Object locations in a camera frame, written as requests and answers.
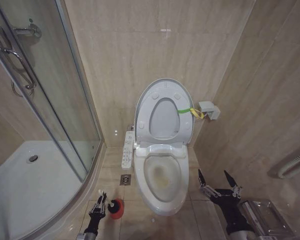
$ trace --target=white toilet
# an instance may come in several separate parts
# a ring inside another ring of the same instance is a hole
[[[186,144],[192,137],[193,101],[178,81],[162,78],[142,93],[135,111],[133,164],[143,200],[156,214],[176,214],[189,185]]]

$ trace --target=toilet lid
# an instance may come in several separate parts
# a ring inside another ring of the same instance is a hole
[[[142,93],[134,118],[135,139],[141,147],[152,144],[185,145],[191,140],[193,101],[185,87],[171,78],[151,83]]]

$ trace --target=glass shower door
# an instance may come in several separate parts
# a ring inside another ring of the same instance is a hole
[[[0,10],[71,146],[64,137],[56,139],[64,149],[73,147],[88,172],[100,136],[56,2],[0,0]],[[36,89],[31,98],[35,101]]]

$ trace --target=shower drain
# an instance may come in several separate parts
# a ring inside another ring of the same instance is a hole
[[[33,155],[33,156],[29,157],[28,160],[29,160],[30,163],[33,163],[37,159],[38,159],[38,155]]]
[[[131,184],[131,174],[123,174],[120,179],[120,186],[129,186]]]

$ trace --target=floor tile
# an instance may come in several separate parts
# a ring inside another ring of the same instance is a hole
[[[121,168],[122,147],[107,148],[103,161],[103,168]]]
[[[215,206],[211,201],[192,201],[201,240],[226,240]]]
[[[97,200],[100,196],[99,189],[106,192],[107,199],[112,200],[115,198],[124,198],[125,186],[120,186],[120,178],[122,174],[125,174],[124,170],[118,167],[116,168],[102,168],[99,179],[94,188],[93,193],[90,196],[90,200]]]
[[[90,222],[89,211],[93,208],[95,200],[90,200],[84,215],[82,227],[80,233],[83,233],[85,229],[88,227]],[[98,226],[98,235],[96,237],[97,240],[119,240],[120,233],[120,224],[121,219],[114,220],[110,217],[108,211],[106,211],[106,215],[101,219]]]
[[[200,168],[193,147],[188,147],[188,161],[189,161],[189,168]]]
[[[191,201],[174,216],[159,216],[143,201],[124,201],[120,240],[200,240]]]
[[[73,218],[73,220],[64,226],[62,228],[62,231],[56,236],[55,240],[74,240],[76,239],[78,233],[80,232],[80,228],[82,225],[82,222],[84,220],[85,212],[87,210],[87,205],[84,204],[84,206],[80,209],[80,211],[77,213],[77,215]]]
[[[199,175],[197,168],[189,168],[189,194],[191,200],[209,200],[199,189]]]
[[[138,183],[133,168],[129,171],[131,174],[131,185],[125,186],[124,200],[139,200],[142,201],[141,192],[138,187]]]

